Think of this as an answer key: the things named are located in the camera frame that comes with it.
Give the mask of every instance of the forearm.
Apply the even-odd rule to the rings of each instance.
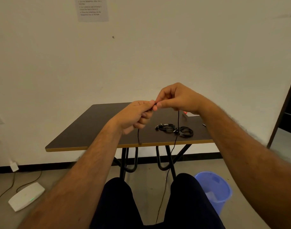
[[[88,228],[121,133],[109,121],[85,154],[18,228]]]
[[[291,166],[253,139],[211,101],[200,109],[238,187],[272,228],[291,228]]]

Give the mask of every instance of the desk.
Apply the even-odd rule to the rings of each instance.
[[[87,109],[79,118],[68,126],[60,135],[51,141],[46,147],[47,152],[86,150],[94,141],[103,126],[125,108],[129,103],[116,104],[94,104]],[[128,135],[123,135],[117,148],[122,148],[121,162],[114,158],[114,162],[120,166],[120,177],[124,179],[125,172],[134,172],[138,163],[138,147],[156,146],[156,155],[158,167],[161,170],[171,169],[173,178],[176,177],[174,163],[187,151],[192,144],[212,143],[213,140],[204,127],[203,121],[199,116],[188,117],[182,111],[179,112],[179,126],[186,126],[193,130],[194,135],[190,138],[178,136],[176,145],[185,145],[178,155],[172,160],[170,145],[174,145],[175,134],[168,134],[160,130],[155,130],[159,124],[174,124],[177,126],[178,112],[173,109],[159,109],[154,112],[151,121],[139,131],[138,144],[137,130],[135,129]],[[162,167],[160,165],[160,156],[158,146],[165,146],[169,165]],[[135,165],[133,169],[127,168],[129,148],[135,147]]]

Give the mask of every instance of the person's left hand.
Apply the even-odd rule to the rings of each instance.
[[[127,107],[115,115],[112,120],[122,129],[122,134],[130,133],[134,128],[142,129],[153,115],[153,111],[157,111],[155,101],[134,101]]]

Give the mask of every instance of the table frame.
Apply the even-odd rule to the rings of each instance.
[[[166,154],[169,160],[169,164],[166,167],[162,167],[161,163],[160,163],[160,155],[159,155],[159,148],[158,146],[156,146],[156,156],[157,156],[157,165],[158,168],[162,171],[166,171],[168,169],[171,169],[171,173],[172,173],[172,177],[173,180],[176,177],[176,172],[175,172],[175,168],[174,168],[174,164],[175,162],[177,162],[181,156],[188,150],[188,148],[191,146],[191,144],[186,144],[182,150],[175,156],[174,159],[172,159],[171,156],[171,151],[170,151],[170,146],[166,145]],[[117,159],[114,158],[114,162],[120,166],[120,178],[122,178],[123,180],[125,179],[125,173],[133,173],[135,172],[135,170],[137,169],[137,165],[138,165],[138,147],[135,148],[135,161],[134,161],[134,167],[132,169],[129,169],[127,167],[127,161],[128,161],[128,153],[129,153],[129,148],[122,148],[122,154],[121,154],[121,162]]]

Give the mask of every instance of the plastic bucket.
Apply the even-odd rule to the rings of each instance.
[[[194,176],[200,183],[213,208],[220,215],[225,202],[232,196],[228,183],[216,173],[204,171]]]

